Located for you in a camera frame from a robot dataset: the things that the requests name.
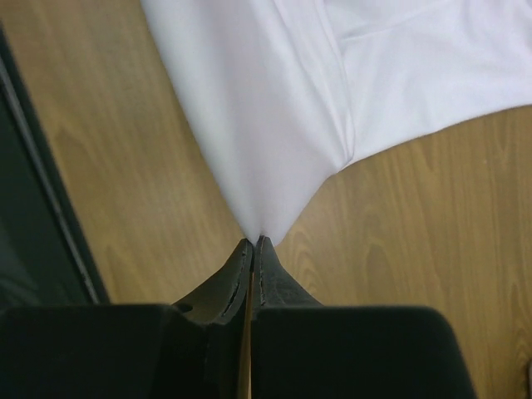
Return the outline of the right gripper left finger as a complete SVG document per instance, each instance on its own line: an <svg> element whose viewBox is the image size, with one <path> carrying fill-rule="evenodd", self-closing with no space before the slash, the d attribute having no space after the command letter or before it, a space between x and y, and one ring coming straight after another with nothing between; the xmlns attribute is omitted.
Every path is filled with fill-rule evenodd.
<svg viewBox="0 0 532 399"><path fill-rule="evenodd" d="M238 398L253 246L174 304L9 308L4 398Z"/></svg>

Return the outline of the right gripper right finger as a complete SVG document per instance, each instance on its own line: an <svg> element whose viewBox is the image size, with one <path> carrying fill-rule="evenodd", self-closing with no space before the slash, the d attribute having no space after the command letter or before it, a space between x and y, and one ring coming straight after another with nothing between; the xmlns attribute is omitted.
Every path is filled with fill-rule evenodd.
<svg viewBox="0 0 532 399"><path fill-rule="evenodd" d="M435 309L326 306L254 250L251 386L255 398L473 398L456 335Z"/></svg>

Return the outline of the white t shirt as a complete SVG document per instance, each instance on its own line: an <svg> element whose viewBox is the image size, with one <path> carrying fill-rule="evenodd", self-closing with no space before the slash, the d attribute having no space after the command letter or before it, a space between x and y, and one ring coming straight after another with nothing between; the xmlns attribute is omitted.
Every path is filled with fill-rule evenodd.
<svg viewBox="0 0 532 399"><path fill-rule="evenodd" d="M245 237L279 243L324 181L531 102L528 1L144 1Z"/></svg>

